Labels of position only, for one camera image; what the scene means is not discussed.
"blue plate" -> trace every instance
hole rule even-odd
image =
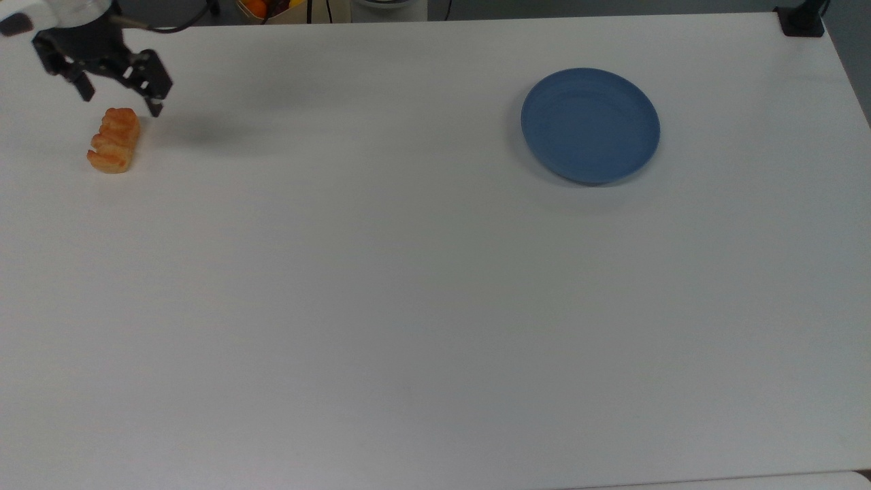
[[[538,82],[523,102],[520,124],[545,167],[585,184],[638,171],[659,144],[659,117],[647,96],[595,68],[558,71]]]

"orange fruit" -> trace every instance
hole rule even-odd
[[[267,16],[267,4],[263,0],[248,0],[245,7],[259,18]]]

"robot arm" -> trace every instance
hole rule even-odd
[[[35,31],[33,47],[50,75],[73,84],[84,100],[94,87],[88,73],[113,78],[142,96],[152,116],[172,87],[158,53],[124,44],[117,0],[0,0],[0,34]]]

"floor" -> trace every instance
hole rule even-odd
[[[219,17],[200,24],[241,24],[234,0],[219,0]],[[127,16],[159,26],[177,25],[204,0],[119,0]],[[581,17],[771,11],[800,0],[453,0],[450,19]],[[429,19],[442,20],[449,0],[429,0]],[[832,0],[826,25],[856,96],[871,124],[871,0]]]

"fruit basket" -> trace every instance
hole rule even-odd
[[[267,24],[305,24],[307,0],[277,0],[275,13]],[[260,24],[268,6],[267,0],[236,0],[243,18],[249,24]],[[328,24],[329,13],[333,14],[333,23],[351,22],[350,2],[348,0],[313,0],[312,23]]]

